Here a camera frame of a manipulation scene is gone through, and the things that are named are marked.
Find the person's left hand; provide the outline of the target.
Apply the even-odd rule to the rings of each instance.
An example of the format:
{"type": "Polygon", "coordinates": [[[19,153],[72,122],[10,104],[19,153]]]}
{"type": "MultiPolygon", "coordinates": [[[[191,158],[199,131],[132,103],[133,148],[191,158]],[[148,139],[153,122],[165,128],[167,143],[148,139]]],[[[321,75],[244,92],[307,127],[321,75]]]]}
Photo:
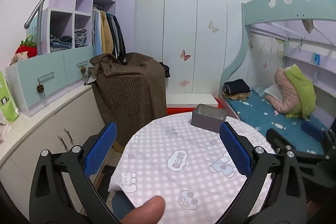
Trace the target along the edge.
{"type": "Polygon", "coordinates": [[[142,206],[133,209],[120,222],[123,224],[157,224],[165,212],[165,200],[154,196],[142,206]]]}

